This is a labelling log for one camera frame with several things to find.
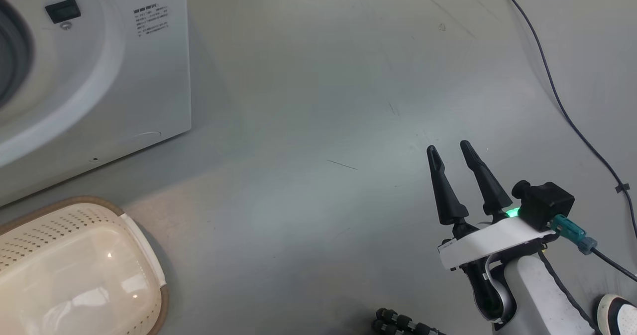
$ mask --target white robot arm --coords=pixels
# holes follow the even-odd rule
[[[560,236],[575,242],[585,254],[597,245],[566,218],[575,198],[551,182],[532,186],[520,181],[512,191],[522,202],[519,216],[509,217],[504,209],[513,202],[491,170],[468,141],[461,142],[460,148],[478,181],[483,210],[493,216],[493,222],[478,229],[465,221],[467,208],[444,175],[436,147],[430,146],[427,157],[438,219],[440,224],[453,226],[453,239],[438,247],[443,267],[466,274],[476,306],[496,335],[594,335],[596,326],[584,319],[587,315],[581,308],[572,305],[541,253]],[[541,259],[533,256],[537,253]],[[392,310],[380,309],[376,317],[373,327],[384,335],[439,333]]]

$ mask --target white plastic basket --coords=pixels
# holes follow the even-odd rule
[[[95,197],[0,226],[2,335],[156,335],[168,288],[141,230]]]

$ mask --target teal cable connector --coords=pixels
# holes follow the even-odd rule
[[[563,215],[556,215],[550,222],[550,228],[560,237],[573,242],[584,255],[591,254],[591,249],[597,246],[595,239],[587,237],[585,230]]]

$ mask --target black button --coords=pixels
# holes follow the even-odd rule
[[[45,6],[45,9],[48,13],[48,16],[51,17],[53,24],[75,19],[76,17],[80,17],[80,15],[82,15],[82,13],[80,12],[80,7],[78,6],[77,2],[75,2],[75,0],[60,1],[59,3]]]

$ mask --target white washing machine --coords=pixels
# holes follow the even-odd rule
[[[191,128],[186,0],[0,0],[0,205]]]

